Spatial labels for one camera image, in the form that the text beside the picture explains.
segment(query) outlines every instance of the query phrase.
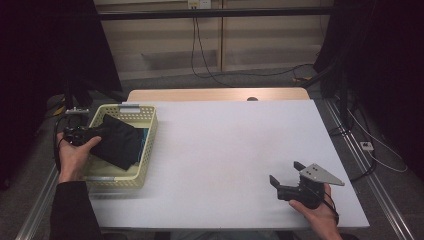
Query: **white cable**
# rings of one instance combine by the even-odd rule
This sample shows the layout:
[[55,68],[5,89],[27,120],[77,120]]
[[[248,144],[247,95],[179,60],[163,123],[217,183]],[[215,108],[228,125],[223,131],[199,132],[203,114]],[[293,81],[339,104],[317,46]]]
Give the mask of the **white cable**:
[[393,170],[393,171],[396,171],[396,172],[406,172],[407,170],[408,170],[408,165],[405,165],[405,169],[403,169],[403,170],[399,170],[399,169],[396,169],[396,168],[392,168],[392,167],[390,167],[390,166],[388,166],[388,165],[386,165],[386,164],[384,164],[384,163],[382,163],[380,160],[378,160],[377,158],[375,158],[372,154],[371,154],[371,152],[370,151],[367,151],[368,152],[368,154],[370,155],[370,157],[372,158],[372,159],[374,159],[375,161],[377,161],[378,163],[380,163],[381,165],[383,165],[384,167],[386,167],[386,168],[389,168],[389,169],[391,169],[391,170]]
[[[358,119],[356,119],[356,117],[352,114],[352,112],[349,110],[349,109],[347,109],[347,111],[349,112],[349,114],[350,114],[350,116],[352,116],[352,118],[353,118],[353,120],[358,124],[358,126],[368,135],[368,136],[370,136],[372,139],[374,139],[374,140],[376,140],[377,142],[379,142],[381,145],[383,145],[384,147],[386,147],[387,149],[389,149],[392,153],[394,153],[396,156],[398,156],[401,160],[403,160],[402,159],[402,157],[397,153],[397,152],[395,152],[393,149],[391,149],[389,146],[387,146],[386,144],[384,144],[383,142],[381,142],[380,140],[378,140],[376,137],[374,137],[373,135],[371,135],[371,133],[369,133],[360,123],[359,123],[359,121],[358,121]],[[396,172],[406,172],[407,170],[408,170],[408,165],[405,165],[405,169],[403,169],[403,170],[399,170],[399,169],[395,169],[395,168],[392,168],[392,167],[390,167],[390,166],[388,166],[388,165],[386,165],[386,164],[384,164],[384,163],[382,163],[381,161],[379,161],[378,159],[376,159],[372,154],[371,154],[371,152],[370,151],[367,151],[369,154],[370,154],[370,157],[372,158],[372,159],[374,159],[375,161],[377,161],[378,163],[380,163],[381,165],[383,165],[384,167],[387,167],[387,168],[389,168],[389,169],[391,169],[391,170],[393,170],[393,171],[396,171]]]
[[350,112],[350,110],[348,109],[347,111],[349,111],[350,115],[352,116],[353,120],[359,125],[359,127],[370,137],[372,137],[374,140],[376,140],[377,142],[379,142],[381,145],[383,145],[384,147],[386,147],[387,149],[389,149],[392,153],[394,153],[396,156],[398,156],[400,159],[402,159],[402,157],[397,154],[393,149],[391,149],[390,147],[388,147],[386,144],[384,144],[383,142],[381,142],[380,140],[378,140],[376,137],[374,137],[373,135],[371,135],[371,133],[367,132],[367,130],[365,130],[365,128],[358,122],[358,120],[355,118],[355,116],[353,116],[353,114]]

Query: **black cloth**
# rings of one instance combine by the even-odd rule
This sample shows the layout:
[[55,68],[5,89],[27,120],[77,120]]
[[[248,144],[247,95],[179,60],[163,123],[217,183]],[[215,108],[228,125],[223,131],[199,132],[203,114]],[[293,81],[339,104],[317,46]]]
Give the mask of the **black cloth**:
[[57,185],[50,215],[50,239],[103,240],[85,182]]
[[91,153],[119,168],[128,170],[140,160],[143,149],[143,128],[133,126],[108,114],[99,128],[108,129],[102,141],[91,149]]

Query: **person's right hand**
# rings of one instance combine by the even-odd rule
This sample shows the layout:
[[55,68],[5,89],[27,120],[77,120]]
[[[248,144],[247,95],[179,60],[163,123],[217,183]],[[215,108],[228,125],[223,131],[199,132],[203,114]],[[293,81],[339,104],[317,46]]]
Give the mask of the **person's right hand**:
[[[332,201],[330,199],[330,185],[326,183],[324,184],[324,188],[325,192],[328,194],[325,195],[325,201],[331,204]],[[319,238],[323,240],[342,239],[339,230],[337,229],[334,213],[324,203],[321,203],[321,205],[316,209],[309,209],[296,200],[290,200],[289,205],[305,216],[309,224],[311,224],[312,230],[318,235]]]

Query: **metal bracket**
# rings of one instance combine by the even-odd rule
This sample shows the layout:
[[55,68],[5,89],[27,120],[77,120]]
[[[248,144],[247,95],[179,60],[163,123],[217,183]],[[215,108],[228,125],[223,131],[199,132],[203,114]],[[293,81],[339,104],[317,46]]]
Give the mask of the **metal bracket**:
[[311,181],[319,183],[328,183],[333,185],[344,186],[345,183],[338,179],[333,174],[329,173],[324,168],[320,167],[318,164],[314,163],[309,167],[306,167],[299,171],[300,176],[305,177]]

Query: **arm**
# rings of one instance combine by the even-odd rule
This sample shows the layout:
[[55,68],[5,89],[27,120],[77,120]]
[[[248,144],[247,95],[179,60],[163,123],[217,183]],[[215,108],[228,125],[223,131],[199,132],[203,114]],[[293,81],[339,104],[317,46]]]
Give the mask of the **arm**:
[[[325,184],[325,192],[328,195],[325,195],[325,201],[331,202],[331,188],[330,185]],[[335,220],[334,213],[326,206],[321,204],[316,209],[309,209],[305,207],[302,203],[296,200],[290,200],[290,206],[292,206],[296,211],[301,213],[311,224],[312,230],[318,235],[320,239],[323,240],[339,240],[342,239],[340,236],[339,230],[337,229],[337,223]]]
[[92,138],[86,144],[75,147],[58,134],[60,141],[61,172],[50,215],[50,239],[103,239],[100,227],[88,198],[81,171],[87,162],[88,153],[100,142]]

